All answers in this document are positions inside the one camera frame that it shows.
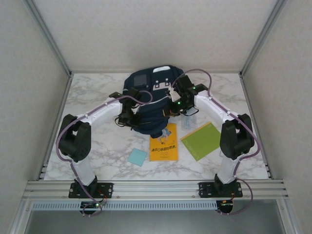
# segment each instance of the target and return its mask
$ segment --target purple cable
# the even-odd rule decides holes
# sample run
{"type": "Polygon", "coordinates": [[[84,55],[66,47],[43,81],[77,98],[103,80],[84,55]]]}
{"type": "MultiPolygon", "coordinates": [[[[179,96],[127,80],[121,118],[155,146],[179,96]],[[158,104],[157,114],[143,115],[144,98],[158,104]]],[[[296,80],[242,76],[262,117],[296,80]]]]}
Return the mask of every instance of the purple cable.
{"type": "MultiPolygon", "coordinates": [[[[93,203],[98,204],[98,201],[96,201],[96,200],[88,193],[88,191],[85,189],[85,187],[84,187],[82,181],[80,180],[80,178],[79,178],[79,176],[78,176],[78,173],[77,173],[76,169],[75,169],[74,166],[73,166],[73,161],[72,161],[71,159],[65,159],[65,158],[63,158],[63,157],[60,155],[60,152],[59,152],[59,142],[60,142],[61,138],[63,137],[63,135],[65,134],[65,132],[66,132],[71,126],[75,125],[77,122],[79,122],[80,120],[86,118],[87,116],[90,116],[91,114],[93,114],[94,112],[96,112],[96,111],[98,111],[99,109],[103,108],[104,106],[107,106],[108,104],[111,104],[111,103],[113,103],[113,102],[115,102],[115,101],[118,101],[118,100],[121,100],[121,99],[124,99],[124,98],[130,98],[130,99],[134,100],[135,102],[137,102],[137,103],[139,103],[139,104],[148,104],[148,103],[150,103],[150,102],[153,100],[153,96],[152,96],[152,94],[151,94],[150,92],[145,91],[145,90],[142,90],[142,91],[140,91],[140,92],[141,92],[141,93],[147,93],[147,94],[151,97],[151,99],[150,99],[148,102],[142,102],[142,101],[139,101],[139,100],[135,99],[135,98],[132,97],[132,96],[125,95],[125,96],[117,97],[117,98],[115,98],[115,99],[113,99],[113,100],[111,100],[111,101],[105,102],[105,103],[103,103],[102,105],[100,105],[100,106],[96,107],[95,109],[93,109],[93,110],[89,111],[88,113],[86,113],[86,115],[81,116],[81,117],[75,119],[75,120],[74,120],[73,122],[71,122],[70,124],[68,124],[68,125],[61,131],[61,133],[59,134],[59,136],[58,136],[58,138],[57,138],[57,140],[56,140],[55,148],[56,148],[56,152],[57,152],[58,158],[59,158],[60,160],[64,161],[64,162],[70,162],[70,167],[72,168],[72,170],[73,170],[73,172],[74,172],[74,175],[75,175],[75,177],[77,178],[77,181],[78,181],[79,185],[81,186],[81,188],[83,189],[83,191],[87,194],[87,196],[93,201],[93,202],[90,202],[90,203],[88,203],[87,205],[84,206],[84,208],[83,208],[83,210],[82,210],[83,216],[85,216],[85,212],[84,212],[84,211],[85,211],[85,208],[88,207],[90,204],[93,204],[93,203]]],[[[100,204],[98,204],[98,205],[99,205],[100,211],[97,212],[97,213],[94,213],[94,214],[90,214],[89,217],[91,217],[91,216],[96,216],[96,215],[98,215],[99,213],[102,212],[102,206],[101,206],[100,204]]]]}
{"type": "MultiPolygon", "coordinates": [[[[208,92],[208,96],[211,98],[211,100],[214,102],[214,104],[216,104],[218,107],[221,108],[221,110],[223,110],[225,113],[228,113],[230,110],[227,110],[223,105],[221,105],[219,102],[217,102],[217,101],[211,96],[211,94],[210,94],[210,89],[211,89],[211,85],[212,85],[213,79],[212,79],[211,75],[210,75],[207,71],[205,71],[205,70],[203,70],[203,69],[195,68],[195,69],[191,69],[191,70],[188,70],[188,71],[182,73],[180,76],[178,76],[178,78],[175,79],[175,81],[172,83],[171,86],[173,87],[174,84],[176,83],[176,81],[177,81],[180,77],[184,76],[186,73],[193,72],[193,71],[201,71],[201,72],[203,72],[203,73],[205,73],[205,74],[207,74],[207,75],[209,76],[210,83],[209,83],[208,91],[207,91],[207,92],[208,92]]],[[[239,165],[240,165],[240,162],[241,162],[242,160],[246,159],[246,158],[251,158],[251,157],[257,155],[257,154],[260,152],[261,147],[260,147],[260,142],[259,142],[259,140],[258,140],[257,137],[254,135],[254,133],[252,132],[252,130],[251,130],[243,121],[241,121],[237,116],[233,115],[231,112],[229,113],[229,115],[230,115],[231,117],[233,117],[234,119],[236,119],[236,120],[250,133],[250,135],[254,138],[255,142],[257,143],[257,150],[256,150],[256,152],[254,152],[254,153],[251,154],[251,155],[247,155],[247,156],[241,157],[241,158],[238,160],[238,162],[237,162],[237,164],[236,164],[236,166],[235,166],[235,168],[234,168],[234,171],[233,171],[233,176],[236,177],[236,172],[237,172],[237,169],[238,169],[238,167],[239,167],[239,165]]],[[[252,202],[253,202],[253,200],[254,200],[254,195],[253,195],[252,189],[251,189],[251,187],[249,186],[249,184],[248,184],[246,181],[244,181],[243,179],[239,179],[239,178],[237,178],[237,177],[236,177],[236,179],[242,181],[244,184],[247,185],[247,187],[249,188],[250,193],[251,193],[251,200],[250,200],[249,204],[248,204],[245,208],[243,208],[243,209],[241,209],[241,210],[239,210],[239,211],[237,211],[237,212],[234,212],[234,213],[229,213],[229,214],[227,214],[227,215],[236,215],[236,214],[239,214],[239,213],[241,213],[241,212],[247,210],[247,209],[251,206],[251,204],[252,204],[252,202]]]]}

